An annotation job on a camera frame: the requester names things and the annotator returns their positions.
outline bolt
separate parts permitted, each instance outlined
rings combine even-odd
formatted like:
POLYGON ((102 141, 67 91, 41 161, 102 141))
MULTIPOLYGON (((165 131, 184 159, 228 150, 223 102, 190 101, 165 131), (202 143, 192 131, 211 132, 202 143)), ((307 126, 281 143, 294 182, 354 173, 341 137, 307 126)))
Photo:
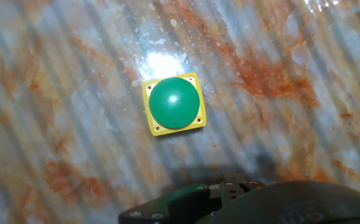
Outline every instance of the bolt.
POLYGON ((163 217, 163 214, 159 213, 159 212, 154 213, 154 214, 151 215, 151 218, 162 218, 162 217, 163 217))
POLYGON ((140 215, 141 215, 141 212, 132 212, 132 213, 130 213, 130 216, 132 216, 132 217, 138 217, 140 215))

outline yellow square base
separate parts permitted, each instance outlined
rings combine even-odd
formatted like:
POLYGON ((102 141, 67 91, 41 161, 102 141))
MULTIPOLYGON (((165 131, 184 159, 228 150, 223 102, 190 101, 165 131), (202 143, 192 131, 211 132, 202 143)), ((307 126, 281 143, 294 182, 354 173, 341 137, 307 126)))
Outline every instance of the yellow square base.
POLYGON ((164 78, 144 82, 143 83, 144 106, 145 106, 145 111, 146 111, 146 115, 147 115, 147 119, 148 119, 148 125, 149 125, 149 128, 150 128, 153 136, 161 136, 164 134, 178 133, 180 131, 201 128, 206 125, 205 104, 204 104, 204 99, 202 97, 201 86, 199 84, 197 74, 192 72, 192 73, 187 73, 187 74, 183 74, 183 75, 177 75, 175 77, 183 78, 183 79, 189 81, 197 90, 198 96, 199 96, 198 114, 195 117, 195 120, 192 121, 190 124, 188 124, 184 128, 168 129, 168 128, 165 128, 164 126, 158 124, 158 122, 156 122, 156 120, 154 119, 154 117, 151 114, 151 111, 149 109, 149 96, 150 96, 152 90, 154 89, 154 87, 156 86, 156 84, 158 84, 161 80, 164 80, 164 78))

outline green button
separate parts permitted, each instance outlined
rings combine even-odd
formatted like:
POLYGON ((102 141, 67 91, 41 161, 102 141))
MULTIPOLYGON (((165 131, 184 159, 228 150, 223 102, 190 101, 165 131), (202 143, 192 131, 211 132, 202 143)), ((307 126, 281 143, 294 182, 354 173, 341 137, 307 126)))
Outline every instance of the green button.
POLYGON ((187 80, 167 78, 153 88, 149 109, 160 125, 170 129, 183 128, 198 114, 199 95, 187 80))

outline green plastic part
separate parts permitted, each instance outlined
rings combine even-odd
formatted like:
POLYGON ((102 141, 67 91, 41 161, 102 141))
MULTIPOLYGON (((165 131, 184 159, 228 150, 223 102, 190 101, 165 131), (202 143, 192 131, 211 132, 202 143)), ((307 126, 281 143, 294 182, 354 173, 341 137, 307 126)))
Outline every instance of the green plastic part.
POLYGON ((164 79, 153 88, 149 96, 149 109, 156 122, 165 128, 183 128, 198 114, 198 92, 185 79, 164 79))

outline screw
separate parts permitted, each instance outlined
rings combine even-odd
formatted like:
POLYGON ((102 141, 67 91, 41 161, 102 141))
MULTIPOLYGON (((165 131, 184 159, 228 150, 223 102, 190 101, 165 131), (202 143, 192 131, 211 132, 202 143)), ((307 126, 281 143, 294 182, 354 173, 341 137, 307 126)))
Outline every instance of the screw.
POLYGON ((163 214, 162 213, 154 213, 151 215, 151 218, 162 218, 163 217, 163 214))
POLYGON ((141 212, 132 212, 132 213, 130 213, 130 216, 132 216, 132 217, 138 217, 140 215, 141 215, 141 212))

